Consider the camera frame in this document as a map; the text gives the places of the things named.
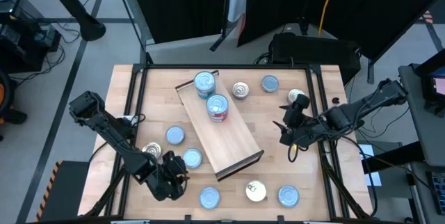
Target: black curtain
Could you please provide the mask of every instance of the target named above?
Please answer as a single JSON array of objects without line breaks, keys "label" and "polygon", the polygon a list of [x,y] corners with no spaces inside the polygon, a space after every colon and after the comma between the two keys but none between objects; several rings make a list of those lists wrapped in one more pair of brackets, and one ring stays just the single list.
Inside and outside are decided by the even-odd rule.
[{"label": "black curtain", "polygon": [[[368,58],[378,60],[434,0],[330,0],[323,29],[354,40]],[[294,22],[305,0],[247,0],[243,45],[285,23]],[[318,25],[325,0],[312,0],[306,17]]]},{"label": "black curtain", "polygon": [[137,0],[156,43],[219,34],[224,0]]}]

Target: tin can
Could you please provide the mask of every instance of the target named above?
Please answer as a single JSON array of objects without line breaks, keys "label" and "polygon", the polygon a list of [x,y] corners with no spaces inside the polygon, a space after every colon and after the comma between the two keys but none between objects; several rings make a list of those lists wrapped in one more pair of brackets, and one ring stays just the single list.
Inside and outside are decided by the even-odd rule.
[{"label": "tin can", "polygon": [[158,143],[148,143],[146,146],[142,148],[142,152],[147,152],[149,154],[153,154],[156,159],[162,154],[161,146]]},{"label": "tin can", "polygon": [[207,100],[207,113],[214,122],[222,122],[229,113],[229,101],[224,95],[212,95]]},{"label": "tin can", "polygon": [[283,186],[278,191],[278,200],[285,207],[294,207],[300,201],[300,194],[293,186]]},{"label": "tin can", "polygon": [[264,91],[267,93],[273,93],[280,87],[280,83],[277,79],[277,77],[274,77],[273,75],[266,75],[261,80],[261,87]]},{"label": "tin can", "polygon": [[165,132],[165,139],[172,145],[179,145],[184,141],[185,131],[180,126],[171,126]]},{"label": "tin can", "polygon": [[236,82],[232,93],[236,99],[245,99],[249,95],[249,86],[244,82]]},{"label": "tin can", "polygon": [[187,168],[197,168],[202,163],[202,154],[195,148],[187,149],[183,155]]},{"label": "tin can", "polygon": [[263,182],[253,180],[245,187],[245,194],[251,201],[259,202],[266,197],[266,187]]},{"label": "tin can", "polygon": [[214,209],[218,206],[219,202],[220,194],[218,190],[211,186],[202,189],[200,194],[201,207],[204,207],[205,209]]},{"label": "tin can", "polygon": [[194,79],[197,94],[202,99],[208,99],[212,94],[215,93],[216,82],[215,77],[210,72],[199,72],[196,74]]},{"label": "tin can", "polygon": [[298,95],[305,95],[305,94],[300,89],[292,89],[287,95],[287,102],[292,104],[292,102],[294,102],[297,99]]}]

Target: gray floor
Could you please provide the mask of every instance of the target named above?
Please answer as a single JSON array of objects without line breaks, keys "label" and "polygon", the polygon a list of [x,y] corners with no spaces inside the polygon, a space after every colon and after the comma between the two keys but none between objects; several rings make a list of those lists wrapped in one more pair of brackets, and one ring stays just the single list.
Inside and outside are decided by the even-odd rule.
[{"label": "gray floor", "polygon": [[[58,0],[29,0],[45,17],[68,18],[70,15]],[[92,10],[95,0],[91,0],[86,8]],[[126,18],[121,0],[102,0],[97,17]],[[94,42],[88,42],[81,60],[70,98],[75,98],[86,90],[92,90],[105,97],[109,79],[115,64],[137,63],[140,48],[136,35],[130,24],[107,24],[106,35]],[[299,33],[298,27],[288,25],[288,31]],[[445,40],[445,26],[435,25],[438,36]],[[73,35],[60,30],[67,40]],[[236,48],[236,40],[229,38],[222,43],[217,51],[208,49],[218,38],[217,35],[199,39],[164,43],[148,47],[148,51],[156,63],[251,63],[253,59],[267,50],[274,32],[254,42]],[[0,216],[2,223],[14,223],[22,206],[26,191],[32,179],[37,161],[45,144],[49,128],[56,113],[60,97],[81,40],[72,44],[62,44],[66,57],[62,64],[55,67],[49,74],[40,75],[27,81],[17,89],[15,106],[29,116],[23,125],[0,125],[0,132],[5,140],[0,143]],[[375,85],[366,83],[366,62],[362,58],[362,71],[356,76],[352,89],[351,101],[371,93],[379,80],[387,77],[397,79],[397,67],[409,63],[421,63],[435,54],[437,50],[432,43],[425,25],[414,25],[408,32],[376,63]],[[50,55],[57,58],[58,53]],[[350,94],[352,83],[346,88]],[[385,125],[402,114],[407,105],[393,106],[381,110],[375,117],[377,132]],[[32,221],[42,199],[53,165],[61,159],[87,161],[92,153],[95,134],[87,128],[75,125],[67,114],[63,114],[47,167],[43,171],[37,193],[27,221]],[[377,140],[402,142],[404,144],[416,140],[416,134],[410,114],[407,113],[394,123],[388,131]],[[401,199],[379,197],[378,216],[385,220],[401,221],[410,215],[407,202]]]}]

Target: wooden board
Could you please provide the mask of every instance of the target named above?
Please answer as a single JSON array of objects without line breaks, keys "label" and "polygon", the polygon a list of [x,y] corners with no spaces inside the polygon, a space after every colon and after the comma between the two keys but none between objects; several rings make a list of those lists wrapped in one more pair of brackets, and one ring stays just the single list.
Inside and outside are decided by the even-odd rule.
[{"label": "wooden board", "polygon": [[215,73],[216,93],[229,102],[229,114],[222,122],[214,122],[207,115],[206,100],[201,99],[193,81],[177,87],[179,98],[193,124],[218,181],[247,168],[264,153],[253,138],[231,95]]},{"label": "wooden board", "polygon": [[[339,68],[323,66],[322,70],[328,103],[331,106],[330,100],[333,97],[340,98],[340,102],[344,103],[346,96]],[[190,147],[197,147],[204,154],[190,118],[174,89],[177,84],[191,80],[198,71],[149,70],[143,102],[143,113],[147,119],[139,128],[136,142],[139,148],[150,141],[158,141],[164,150],[174,150],[176,154],[182,155]],[[275,75],[280,80],[280,89],[276,93],[268,94],[261,89],[261,78],[267,74]],[[287,221],[328,220],[317,146],[312,145],[307,152],[300,152],[297,161],[289,163],[286,157],[287,147],[279,144],[280,131],[272,123],[272,120],[281,121],[284,111],[279,110],[278,106],[286,104],[290,89],[299,88],[308,94],[305,73],[299,70],[220,70],[220,75],[225,78],[223,82],[228,90],[232,89],[232,85],[237,81],[250,84],[249,97],[244,101],[236,100],[234,103],[258,146],[265,151],[263,157],[259,163],[218,183],[209,159],[204,154],[200,169],[191,170],[191,179],[185,195],[176,201],[158,202],[146,186],[141,186],[131,179],[125,218],[183,220],[185,214],[191,214],[192,219],[211,220],[276,221],[277,215],[284,215]],[[115,66],[106,99],[106,110],[114,116],[122,115],[130,76],[130,65]],[[321,111],[316,83],[314,87],[318,109]],[[135,105],[136,100],[133,101],[132,110]],[[304,111],[307,115],[312,115],[311,112],[310,107]],[[183,144],[172,146],[164,141],[165,131],[171,125],[181,125],[185,129],[186,140]],[[102,142],[103,140],[98,137],[95,147]],[[372,205],[357,148],[347,141],[339,141],[337,149],[346,188],[364,211],[371,213]],[[92,161],[79,214],[86,213],[108,186],[114,154],[110,147],[105,147]],[[267,188],[266,200],[255,203],[247,199],[245,185],[251,179],[264,182]],[[284,208],[277,201],[277,191],[284,184],[294,185],[300,192],[300,202],[294,208]],[[218,208],[211,211],[201,208],[198,201],[199,192],[206,186],[216,187],[221,194]],[[337,190],[334,185],[332,190],[336,196]],[[119,197],[118,189],[113,208],[117,206]]]}]

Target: black metal frame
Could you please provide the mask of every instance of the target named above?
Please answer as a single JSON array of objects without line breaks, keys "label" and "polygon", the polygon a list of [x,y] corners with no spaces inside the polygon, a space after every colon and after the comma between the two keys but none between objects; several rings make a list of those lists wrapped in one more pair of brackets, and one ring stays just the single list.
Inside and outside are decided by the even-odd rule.
[{"label": "black metal frame", "polygon": [[[307,87],[309,89],[309,98],[311,100],[311,108],[313,115],[318,115],[318,109],[317,109],[317,103],[316,103],[316,97],[315,97],[315,91],[314,91],[314,85],[312,80],[312,71],[315,72],[318,82],[318,88],[320,90],[320,96],[321,101],[323,105],[323,110],[326,110],[327,105],[327,98],[325,94],[323,79],[321,76],[321,68],[320,65],[232,65],[232,64],[223,64],[223,65],[189,65],[189,64],[134,64],[133,70],[131,72],[131,78],[130,78],[130,84],[129,84],[129,90],[127,93],[127,100],[124,108],[124,114],[129,115],[130,114],[130,108],[131,108],[131,102],[133,100],[134,96],[134,88],[136,84],[136,77],[139,72],[142,72],[142,78],[139,86],[139,94],[138,94],[138,101],[136,103],[136,112],[135,114],[139,114],[142,109],[142,103],[143,103],[143,96],[145,91],[145,85],[147,83],[147,73],[149,69],[205,69],[205,68],[211,68],[211,69],[264,69],[264,70],[282,70],[282,69],[290,69],[290,70],[304,70],[306,72],[306,78],[307,78]],[[136,127],[136,133],[135,138],[131,140],[131,144],[134,145],[136,142],[137,137],[137,127]],[[323,143],[318,143],[318,151],[319,151],[319,157],[320,162],[322,159],[322,156],[326,153],[325,147]],[[341,171],[339,166],[339,160],[338,160],[338,154],[335,149],[335,146],[331,144],[330,151],[332,153],[332,163],[334,166],[334,169],[336,170],[337,175],[341,178]],[[113,166],[113,174],[111,175],[111,179],[114,179],[118,175],[118,171],[120,169],[120,162],[121,157],[117,154],[115,157],[115,163]],[[337,217],[336,211],[335,211],[335,204],[334,204],[334,198],[332,195],[332,187],[330,183],[330,178],[327,176],[326,172],[323,170],[323,182],[325,185],[325,194],[326,194],[326,200],[327,200],[327,208],[329,211],[330,219],[334,219]],[[125,207],[127,203],[127,194],[128,194],[128,188],[129,188],[129,176],[126,175],[124,178],[124,183],[122,185],[122,194],[120,198],[119,203],[119,210],[118,210],[118,216],[124,216]],[[343,197],[340,196],[341,200],[341,208],[342,208],[342,214],[344,218],[349,218],[348,213],[348,206],[346,205],[346,201],[343,199]],[[110,197],[110,200],[108,201],[105,209],[105,215],[111,215],[111,210],[113,208],[113,201],[114,201],[114,194]],[[160,222],[160,223],[185,223],[186,218],[184,221],[168,221],[168,220],[152,220],[150,222]],[[200,221],[202,223],[214,223],[215,221]],[[300,221],[285,221],[284,217],[282,217],[283,223],[301,223]],[[237,221],[237,223],[254,223],[252,221]],[[276,221],[260,221],[255,223],[276,223]]]}]

